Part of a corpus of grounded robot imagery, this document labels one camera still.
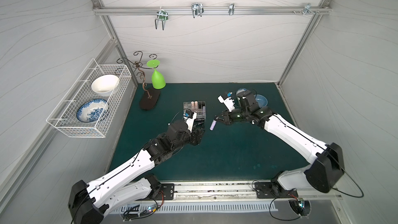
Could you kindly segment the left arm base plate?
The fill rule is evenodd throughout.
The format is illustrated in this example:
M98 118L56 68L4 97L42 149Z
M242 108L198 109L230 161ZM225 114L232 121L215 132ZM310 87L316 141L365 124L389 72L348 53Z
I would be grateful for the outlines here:
M155 200L161 202L162 199L169 201L174 199L175 184L162 183L158 193L155 195Z

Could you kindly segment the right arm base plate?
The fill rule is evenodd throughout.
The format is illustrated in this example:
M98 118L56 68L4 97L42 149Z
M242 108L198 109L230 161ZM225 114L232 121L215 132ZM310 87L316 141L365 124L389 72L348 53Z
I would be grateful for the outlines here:
M299 195L295 189L285 190L282 186L271 181L254 180L251 184L252 189L256 192L258 199L274 199L274 198L298 198Z

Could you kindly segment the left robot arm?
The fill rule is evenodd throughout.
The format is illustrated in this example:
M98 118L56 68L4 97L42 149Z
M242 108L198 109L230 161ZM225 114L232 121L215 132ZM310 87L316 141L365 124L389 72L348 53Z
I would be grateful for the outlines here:
M177 120L167 131L143 145L130 160L98 179L73 184L68 209L73 224L99 224L114 209L131 201L155 198L161 183L144 174L179 152L185 145L198 145L205 133L204 123Z

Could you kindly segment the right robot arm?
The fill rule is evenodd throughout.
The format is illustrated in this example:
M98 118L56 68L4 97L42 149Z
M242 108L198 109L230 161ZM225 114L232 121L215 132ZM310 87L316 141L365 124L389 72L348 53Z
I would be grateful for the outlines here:
M336 183L347 174L343 151L338 144L327 144L315 139L268 106L260 107L250 90L239 92L236 99L238 107L235 107L231 92L218 96L218 101L227 109L216 116L214 121L225 125L235 122L256 125L284 141L308 162L303 168L283 171L273 178L272 190L275 196L299 188L314 188L324 194L336 189Z

